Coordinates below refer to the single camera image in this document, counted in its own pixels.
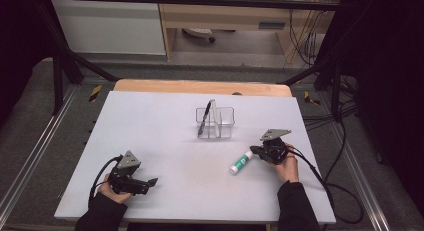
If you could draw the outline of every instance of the white table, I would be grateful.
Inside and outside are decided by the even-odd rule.
[[[235,110],[231,139],[197,138],[195,110],[212,98]],[[261,145],[259,138],[268,128],[292,130],[283,140],[316,166],[295,98],[110,92],[55,217],[82,216],[101,167],[131,150],[142,162],[134,178],[159,180],[147,195],[127,202],[128,221],[276,222],[282,182],[274,169],[254,157],[237,175],[229,172],[249,146]],[[335,223],[324,189],[302,160],[299,173],[318,222]]]

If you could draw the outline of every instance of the human hand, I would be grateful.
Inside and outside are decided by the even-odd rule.
[[[293,146],[287,144],[290,151],[293,151]],[[293,153],[288,153],[287,157],[280,164],[274,165],[278,177],[283,182],[290,181],[291,183],[299,182],[299,171],[297,168],[297,159]]]
[[[109,179],[109,174],[106,174],[104,183],[102,183],[99,188],[97,189],[97,192],[102,193],[104,196],[112,199],[116,203],[122,204],[129,198],[131,198],[131,193],[122,193],[117,194],[113,191],[112,187],[110,186],[109,182],[107,180]]]

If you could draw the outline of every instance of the person's arm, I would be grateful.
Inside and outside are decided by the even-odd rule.
[[[116,194],[108,182],[100,185],[90,207],[76,223],[75,231],[117,231],[127,210],[123,204],[132,196],[130,193]]]
[[[280,205],[278,230],[320,230],[305,189],[299,183],[297,159],[294,154],[289,153],[286,159],[274,168],[279,178],[285,182],[277,194]]]

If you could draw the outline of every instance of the clear plastic container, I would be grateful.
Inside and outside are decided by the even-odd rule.
[[[197,134],[198,138],[201,139],[214,139],[214,138],[231,138],[231,134],[234,127],[234,109],[231,107],[216,108],[217,121],[215,120],[212,108],[209,110],[208,116],[205,119],[203,131],[199,132],[202,123],[203,116],[205,114],[205,108],[196,109],[196,122],[197,122]]]

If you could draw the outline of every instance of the black sleeve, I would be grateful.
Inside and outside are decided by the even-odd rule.
[[[278,230],[320,230],[311,203],[301,183],[287,181],[278,191],[280,218]]]
[[[101,193],[75,225],[75,231],[117,231],[127,206],[118,204]]]

